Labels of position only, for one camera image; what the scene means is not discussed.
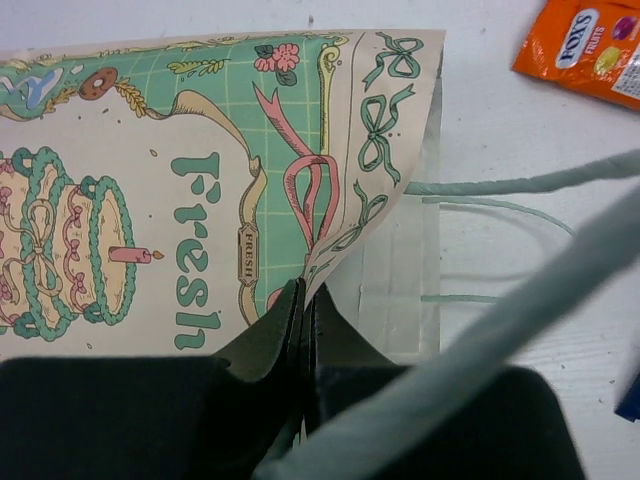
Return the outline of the blue green crisps packet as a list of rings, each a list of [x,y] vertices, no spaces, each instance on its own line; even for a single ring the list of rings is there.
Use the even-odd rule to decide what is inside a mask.
[[[634,423],[639,420],[639,343],[631,345],[617,382],[614,413]]]

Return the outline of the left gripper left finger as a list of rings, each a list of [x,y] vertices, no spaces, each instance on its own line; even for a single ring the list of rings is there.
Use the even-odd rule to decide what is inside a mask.
[[[247,479],[288,451],[301,411],[305,284],[218,352],[23,357],[1,365],[5,479]]]

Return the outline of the green printed paper bag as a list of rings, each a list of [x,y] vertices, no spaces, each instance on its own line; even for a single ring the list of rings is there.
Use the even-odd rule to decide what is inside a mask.
[[[326,279],[396,202],[470,203],[636,176],[637,153],[527,180],[433,184],[440,30],[141,42],[1,63],[1,365],[212,355],[305,284],[301,419],[318,336],[387,359]]]

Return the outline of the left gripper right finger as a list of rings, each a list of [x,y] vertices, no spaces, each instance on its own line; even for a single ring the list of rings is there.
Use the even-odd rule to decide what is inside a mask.
[[[548,282],[513,291],[465,330],[438,356],[410,368],[367,400],[312,434],[299,450],[302,479],[371,479],[423,453],[460,415],[506,445],[496,454],[479,451],[471,434],[459,447],[445,447],[427,461],[446,478],[462,467],[468,478],[581,479],[584,471],[558,401],[546,382],[507,359],[572,310]]]

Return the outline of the orange snack packet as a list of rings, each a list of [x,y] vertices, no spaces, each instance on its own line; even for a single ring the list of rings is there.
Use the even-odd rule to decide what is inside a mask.
[[[546,2],[512,69],[637,111],[639,2]]]

